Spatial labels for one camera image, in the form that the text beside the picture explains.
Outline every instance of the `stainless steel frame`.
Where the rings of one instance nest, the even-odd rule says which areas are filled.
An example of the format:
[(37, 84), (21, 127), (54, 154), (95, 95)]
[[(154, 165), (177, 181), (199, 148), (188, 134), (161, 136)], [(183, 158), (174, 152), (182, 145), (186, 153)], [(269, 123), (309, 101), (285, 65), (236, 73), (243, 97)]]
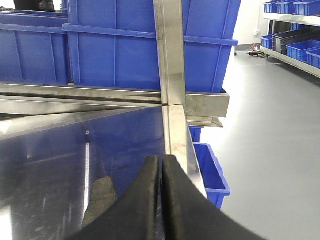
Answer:
[(318, 16), (264, 13), (263, 17), (265, 19), (275, 20), (275, 21), (280, 21), (280, 22), (294, 23), (294, 24), (305, 24), (305, 25), (320, 27), (320, 17), (318, 17)]
[(186, 110), (185, 53), (181, 0), (153, 0), (161, 99)]
[(164, 106), (162, 114), (165, 153), (176, 156), (193, 184), (207, 197), (183, 106)]
[[(212, 124), (227, 115), (227, 93), (187, 92), (188, 121), (195, 126)], [(161, 93), (152, 90), (43, 86), (0, 83), (0, 114), (44, 115), (162, 106)]]

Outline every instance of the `gray floor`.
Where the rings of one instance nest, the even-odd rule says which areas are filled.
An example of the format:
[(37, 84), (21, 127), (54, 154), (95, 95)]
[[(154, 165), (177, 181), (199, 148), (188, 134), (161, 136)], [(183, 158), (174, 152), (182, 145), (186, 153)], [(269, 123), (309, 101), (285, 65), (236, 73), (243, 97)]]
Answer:
[(320, 79), (238, 52), (224, 88), (224, 128), (201, 136), (231, 187), (222, 211), (270, 240), (319, 240)]

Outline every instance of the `metal shelf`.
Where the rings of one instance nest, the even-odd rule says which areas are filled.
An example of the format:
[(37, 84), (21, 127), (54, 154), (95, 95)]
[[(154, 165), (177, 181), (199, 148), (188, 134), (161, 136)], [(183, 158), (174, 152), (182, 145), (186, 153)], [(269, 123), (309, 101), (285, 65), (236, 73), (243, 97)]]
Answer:
[(303, 16), (303, 15), (289, 15), (278, 13), (264, 13), (263, 17), (269, 20), (280, 22), (287, 22), (293, 24), (304, 24), (310, 26), (320, 27), (320, 16)]
[(298, 61), (294, 58), (291, 58), (287, 55), (283, 55), (281, 53), (278, 53), (276, 51), (273, 51), (271, 49), (268, 49), (268, 48), (265, 48), (263, 46), (260, 47), (260, 50), (262, 52), (264, 52), (265, 54), (269, 55), (269, 56), (272, 56), (276, 59), (279, 59), (287, 64), (290, 64), (298, 69), (301, 69), (309, 74), (312, 74), (318, 78), (320, 78), (320, 69), (319, 68), (316, 68), (314, 66), (311, 66), (305, 62), (302, 62), (302, 61)]
[[(127, 108), (160, 107), (161, 93), (141, 89), (79, 86), (43, 86), (0, 82), (0, 115), (48, 115)], [(222, 93), (186, 93), (188, 122), (222, 127), (230, 96)]]

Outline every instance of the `shelving rack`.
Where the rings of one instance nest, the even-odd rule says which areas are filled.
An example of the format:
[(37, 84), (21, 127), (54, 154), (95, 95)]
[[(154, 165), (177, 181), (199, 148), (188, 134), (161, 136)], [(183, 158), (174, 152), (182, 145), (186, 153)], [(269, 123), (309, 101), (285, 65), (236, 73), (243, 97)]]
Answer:
[[(293, 23), (293, 24), (303, 24), (310, 25), (315, 27), (320, 27), (320, 16), (303, 16), (303, 15), (294, 15), (294, 14), (279, 14), (279, 13), (264, 13), (263, 17), (265, 19)], [(311, 75), (314, 75), (320, 78), (320, 69), (314, 66), (311, 66), (305, 62), (298, 61), (287, 55), (280, 54), (271, 49), (260, 47), (261, 51), (265, 54), (272, 56), (276, 59), (279, 59), (287, 64), (290, 64), (298, 69), (301, 69)]]

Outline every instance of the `dark gray bin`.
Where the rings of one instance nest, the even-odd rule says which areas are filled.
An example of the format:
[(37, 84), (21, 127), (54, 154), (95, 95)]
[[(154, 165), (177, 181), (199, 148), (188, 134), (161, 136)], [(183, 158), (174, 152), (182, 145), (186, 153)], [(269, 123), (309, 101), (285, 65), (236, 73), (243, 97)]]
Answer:
[(273, 51), (287, 55), (287, 45), (320, 37), (319, 27), (307, 27), (296, 31), (276, 33), (272, 37)]

